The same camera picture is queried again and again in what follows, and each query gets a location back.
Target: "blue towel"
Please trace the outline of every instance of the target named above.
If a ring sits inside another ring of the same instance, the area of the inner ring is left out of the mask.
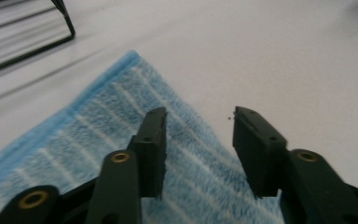
[[[0,210],[24,189],[65,193],[97,176],[103,157],[125,149],[145,113],[161,106],[167,173],[162,200],[142,199],[144,223],[282,223],[278,200],[254,198],[238,158],[134,51],[0,152]]]

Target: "white surface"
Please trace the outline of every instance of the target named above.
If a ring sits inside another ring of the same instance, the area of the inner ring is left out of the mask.
[[[135,49],[228,149],[249,107],[358,187],[358,1],[65,3],[76,40],[0,76],[0,149]]]

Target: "black metal stand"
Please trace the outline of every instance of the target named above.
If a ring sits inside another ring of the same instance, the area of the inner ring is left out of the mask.
[[[24,2],[24,0],[22,0],[22,1],[3,1],[3,0],[0,0],[0,7],[9,7],[9,6],[21,3],[21,2]],[[3,28],[5,26],[9,26],[10,24],[13,24],[13,23],[16,23],[16,22],[19,22],[19,21],[24,21],[24,20],[31,19],[32,17],[39,16],[41,14],[50,12],[51,10],[58,9],[61,12],[61,14],[63,15],[64,19],[65,19],[65,22],[66,22],[66,24],[68,26],[70,34],[68,36],[60,39],[60,40],[57,40],[57,41],[55,41],[53,43],[50,43],[50,44],[47,44],[46,46],[43,46],[43,47],[41,47],[39,49],[33,49],[31,51],[23,53],[20,56],[14,57],[12,59],[9,59],[9,60],[7,60],[5,62],[0,63],[0,70],[3,69],[3,68],[6,68],[8,66],[11,66],[14,63],[19,63],[21,61],[29,59],[29,58],[35,56],[36,54],[39,54],[39,53],[44,52],[46,50],[53,49],[53,48],[55,48],[55,47],[57,47],[57,46],[59,46],[59,45],[61,45],[63,43],[66,43],[66,42],[68,42],[68,41],[70,41],[70,40],[75,38],[75,35],[76,35],[75,28],[74,28],[74,25],[71,22],[71,19],[69,18],[69,14],[68,14],[68,11],[66,10],[64,2],[62,0],[51,0],[51,2],[54,4],[55,7],[47,8],[47,9],[44,9],[42,11],[38,11],[36,13],[33,13],[31,15],[27,15],[27,16],[24,16],[24,17],[21,17],[21,18],[17,18],[14,21],[9,21],[9,22],[6,22],[4,24],[0,24],[0,28]]]

